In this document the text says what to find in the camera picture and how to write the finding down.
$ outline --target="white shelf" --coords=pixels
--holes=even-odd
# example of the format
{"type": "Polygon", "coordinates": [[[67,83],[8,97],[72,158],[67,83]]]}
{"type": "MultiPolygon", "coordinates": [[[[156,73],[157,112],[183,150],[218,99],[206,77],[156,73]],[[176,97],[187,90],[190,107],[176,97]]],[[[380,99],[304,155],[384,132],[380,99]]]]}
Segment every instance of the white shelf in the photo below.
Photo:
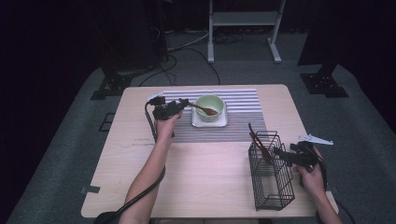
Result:
{"type": "Polygon", "coordinates": [[[214,26],[275,25],[276,11],[259,12],[214,12],[214,26]]]}
{"type": "Polygon", "coordinates": [[[278,11],[246,11],[246,12],[214,12],[213,1],[209,0],[209,38],[207,41],[207,61],[215,62],[213,50],[213,29],[215,26],[245,26],[245,25],[273,25],[272,36],[268,38],[268,45],[273,54],[275,63],[282,63],[276,48],[276,36],[282,20],[283,8],[286,0],[280,1],[278,11]]]}

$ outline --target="black wire basket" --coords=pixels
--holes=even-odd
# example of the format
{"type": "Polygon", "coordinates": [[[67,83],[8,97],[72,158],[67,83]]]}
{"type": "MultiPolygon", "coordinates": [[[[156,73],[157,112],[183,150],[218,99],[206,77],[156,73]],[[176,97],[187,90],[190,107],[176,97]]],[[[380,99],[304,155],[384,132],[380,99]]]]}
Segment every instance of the black wire basket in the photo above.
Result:
{"type": "Polygon", "coordinates": [[[262,158],[262,152],[255,143],[250,144],[248,157],[250,161],[251,180],[253,183],[256,210],[282,210],[294,200],[291,169],[274,154],[274,147],[285,151],[277,132],[256,132],[262,144],[268,149],[272,161],[262,158]]]}

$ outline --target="striped placemat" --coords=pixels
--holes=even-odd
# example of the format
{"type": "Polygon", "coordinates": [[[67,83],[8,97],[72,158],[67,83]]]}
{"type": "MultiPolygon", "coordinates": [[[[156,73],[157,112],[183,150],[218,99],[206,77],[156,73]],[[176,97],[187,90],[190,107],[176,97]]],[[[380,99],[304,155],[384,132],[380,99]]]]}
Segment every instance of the striped placemat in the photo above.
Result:
{"type": "Polygon", "coordinates": [[[262,106],[255,89],[164,91],[166,102],[188,98],[195,102],[204,94],[220,97],[227,106],[228,124],[224,127],[195,127],[192,125],[190,106],[175,127],[174,143],[250,142],[248,123],[255,131],[265,131],[262,106]]]}

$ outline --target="white plate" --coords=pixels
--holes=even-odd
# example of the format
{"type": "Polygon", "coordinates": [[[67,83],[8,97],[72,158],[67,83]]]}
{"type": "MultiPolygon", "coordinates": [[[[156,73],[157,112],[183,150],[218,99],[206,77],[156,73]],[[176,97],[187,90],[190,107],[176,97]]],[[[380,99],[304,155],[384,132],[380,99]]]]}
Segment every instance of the white plate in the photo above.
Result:
{"type": "Polygon", "coordinates": [[[202,121],[200,117],[198,116],[195,107],[192,108],[191,111],[191,119],[192,119],[192,125],[198,128],[202,127],[224,127],[228,124],[228,118],[227,118],[227,106],[224,104],[224,110],[220,114],[219,118],[213,122],[206,122],[202,121]]]}

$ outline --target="hand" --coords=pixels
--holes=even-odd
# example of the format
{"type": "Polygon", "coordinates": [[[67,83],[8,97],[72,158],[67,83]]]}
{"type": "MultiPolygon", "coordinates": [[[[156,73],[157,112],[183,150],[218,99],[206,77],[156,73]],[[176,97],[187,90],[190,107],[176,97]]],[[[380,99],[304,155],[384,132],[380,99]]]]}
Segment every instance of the hand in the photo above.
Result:
{"type": "MultiPolygon", "coordinates": [[[[318,149],[314,146],[315,152],[323,158],[320,155],[320,152],[318,149]]],[[[314,169],[312,170],[311,173],[307,172],[305,167],[297,165],[295,167],[296,171],[299,172],[303,176],[303,183],[305,190],[308,192],[308,194],[311,197],[317,198],[317,197],[322,197],[326,195],[326,191],[323,188],[323,176],[322,172],[320,170],[320,166],[316,164],[314,166],[314,169]]]]}
{"type": "Polygon", "coordinates": [[[180,111],[180,113],[167,120],[155,120],[158,141],[172,143],[172,134],[175,129],[175,122],[177,119],[180,119],[182,113],[183,111],[180,111]]]}

